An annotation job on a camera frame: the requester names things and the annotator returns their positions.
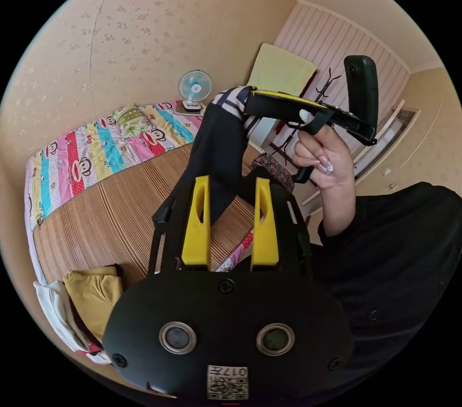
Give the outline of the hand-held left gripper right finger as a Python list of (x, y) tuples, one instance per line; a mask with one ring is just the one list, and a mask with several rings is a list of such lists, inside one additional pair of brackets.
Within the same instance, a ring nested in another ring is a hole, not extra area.
[(276, 222), (270, 181), (256, 178), (251, 268), (275, 267), (279, 262)]

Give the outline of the person's right hand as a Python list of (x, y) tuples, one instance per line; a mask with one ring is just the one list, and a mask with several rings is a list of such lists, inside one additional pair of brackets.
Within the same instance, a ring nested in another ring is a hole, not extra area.
[(310, 179), (322, 192), (355, 192), (351, 152), (327, 124), (315, 135), (303, 130), (297, 132), (293, 162), (299, 168), (313, 168)]

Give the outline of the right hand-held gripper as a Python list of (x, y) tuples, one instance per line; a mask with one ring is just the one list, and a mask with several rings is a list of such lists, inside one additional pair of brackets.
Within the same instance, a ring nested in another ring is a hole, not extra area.
[(347, 131), (365, 146), (377, 143), (378, 90), (365, 89), (349, 98), (349, 110), (305, 98), (254, 89), (250, 92), (245, 113), (257, 118), (279, 119), (287, 126), (315, 135), (324, 125)]

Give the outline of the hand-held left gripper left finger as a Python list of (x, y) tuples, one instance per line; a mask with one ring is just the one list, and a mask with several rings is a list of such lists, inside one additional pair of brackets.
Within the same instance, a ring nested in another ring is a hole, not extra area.
[(195, 179), (181, 259), (185, 266), (211, 265), (210, 177)]

